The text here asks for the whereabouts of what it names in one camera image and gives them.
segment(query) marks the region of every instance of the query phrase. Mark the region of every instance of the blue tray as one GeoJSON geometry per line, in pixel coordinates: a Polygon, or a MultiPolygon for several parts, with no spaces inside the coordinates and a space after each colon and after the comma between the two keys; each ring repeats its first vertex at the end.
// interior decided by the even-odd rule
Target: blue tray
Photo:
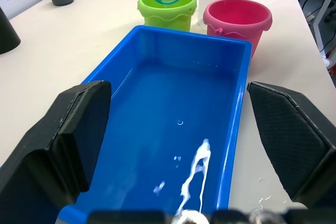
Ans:
{"type": "Polygon", "coordinates": [[[110,116],[90,190],[59,218],[84,224],[99,209],[227,208],[250,55],[247,41],[130,31],[84,81],[111,82],[110,116]]]}

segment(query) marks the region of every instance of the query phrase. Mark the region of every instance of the tabletop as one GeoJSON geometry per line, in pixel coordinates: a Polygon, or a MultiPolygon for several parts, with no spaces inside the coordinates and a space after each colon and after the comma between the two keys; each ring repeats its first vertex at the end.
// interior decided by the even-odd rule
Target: tabletop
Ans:
{"type": "MultiPolygon", "coordinates": [[[[336,125],[336,89],[297,0],[254,0],[273,15],[251,61],[248,81],[301,92],[336,125]]],[[[56,96],[79,83],[136,25],[137,0],[43,0],[11,20],[21,44],[0,55],[0,165],[56,96]]],[[[205,33],[192,18],[192,32],[205,33]]],[[[284,191],[261,144],[249,95],[244,98],[229,207],[284,211],[302,207],[284,191]]]]}

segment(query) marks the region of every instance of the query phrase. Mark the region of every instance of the water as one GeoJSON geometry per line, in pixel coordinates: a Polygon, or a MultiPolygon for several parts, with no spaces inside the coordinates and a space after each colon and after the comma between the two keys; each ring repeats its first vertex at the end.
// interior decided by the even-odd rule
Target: water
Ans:
{"type": "Polygon", "coordinates": [[[112,98],[90,190],[75,207],[212,213],[232,85],[223,76],[154,63],[134,69],[112,98]]]}

